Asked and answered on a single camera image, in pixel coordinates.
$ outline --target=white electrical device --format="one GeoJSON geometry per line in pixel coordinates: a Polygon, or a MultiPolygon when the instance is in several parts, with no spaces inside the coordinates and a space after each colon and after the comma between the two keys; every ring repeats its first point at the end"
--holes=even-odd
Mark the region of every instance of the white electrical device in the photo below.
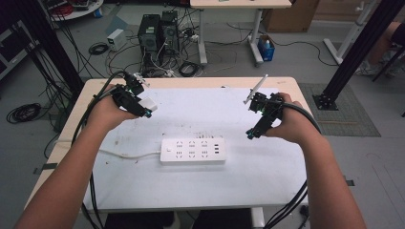
{"type": "Polygon", "coordinates": [[[223,138],[173,138],[161,142],[160,161],[166,163],[221,162],[226,160],[223,138]]]}
{"type": "Polygon", "coordinates": [[[107,41],[110,49],[114,52],[117,52],[127,42],[124,30],[116,29],[107,37],[107,41]]]}

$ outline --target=forearm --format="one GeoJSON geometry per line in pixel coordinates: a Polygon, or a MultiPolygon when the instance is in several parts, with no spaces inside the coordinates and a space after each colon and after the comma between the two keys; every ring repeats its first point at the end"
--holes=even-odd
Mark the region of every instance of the forearm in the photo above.
{"type": "Polygon", "coordinates": [[[366,228],[328,141],[316,135],[301,147],[307,167],[311,228],[366,228]]]}
{"type": "Polygon", "coordinates": [[[86,127],[32,198],[16,228],[72,228],[107,131],[86,127]]]}

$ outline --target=human hand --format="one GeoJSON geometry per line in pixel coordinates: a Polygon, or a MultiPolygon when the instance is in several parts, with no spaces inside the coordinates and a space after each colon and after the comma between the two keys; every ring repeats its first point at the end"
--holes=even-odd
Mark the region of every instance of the human hand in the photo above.
{"type": "MultiPolygon", "coordinates": [[[[114,85],[109,85],[106,90],[113,88],[114,85]]],[[[102,98],[93,107],[92,112],[89,115],[86,126],[94,126],[101,128],[108,132],[113,130],[116,126],[121,124],[126,119],[137,118],[137,116],[122,111],[113,98],[109,95],[102,98]]]]}
{"type": "MultiPolygon", "coordinates": [[[[279,93],[279,95],[286,103],[293,103],[302,107],[298,101],[292,102],[289,94],[279,93]]],[[[317,135],[320,135],[319,132],[305,116],[287,107],[284,107],[281,124],[268,129],[265,133],[265,136],[277,136],[299,145],[311,141],[311,139],[317,135]]]]}

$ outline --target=tangled wires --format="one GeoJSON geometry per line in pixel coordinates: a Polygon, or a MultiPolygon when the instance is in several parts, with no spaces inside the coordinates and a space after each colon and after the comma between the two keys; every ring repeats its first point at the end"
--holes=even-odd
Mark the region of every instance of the tangled wires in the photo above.
{"type": "Polygon", "coordinates": [[[15,108],[7,114],[7,121],[11,124],[20,122],[34,121],[41,112],[41,105],[39,103],[27,104],[21,107],[15,108]]]}

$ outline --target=desk leg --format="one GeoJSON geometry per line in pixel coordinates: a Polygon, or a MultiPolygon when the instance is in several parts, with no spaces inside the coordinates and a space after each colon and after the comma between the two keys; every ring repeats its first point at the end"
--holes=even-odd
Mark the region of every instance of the desk leg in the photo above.
{"type": "Polygon", "coordinates": [[[254,29],[253,29],[252,36],[249,40],[250,48],[252,49],[254,58],[256,59],[256,67],[258,67],[260,64],[263,64],[263,58],[260,55],[259,49],[257,48],[257,44],[256,44],[256,38],[257,38],[257,33],[259,31],[260,20],[262,18],[262,12],[263,12],[263,9],[256,10],[256,18],[254,20],[254,29]]]}
{"type": "Polygon", "coordinates": [[[200,10],[199,54],[200,63],[206,65],[208,60],[206,59],[205,44],[203,43],[203,10],[200,10]]]}

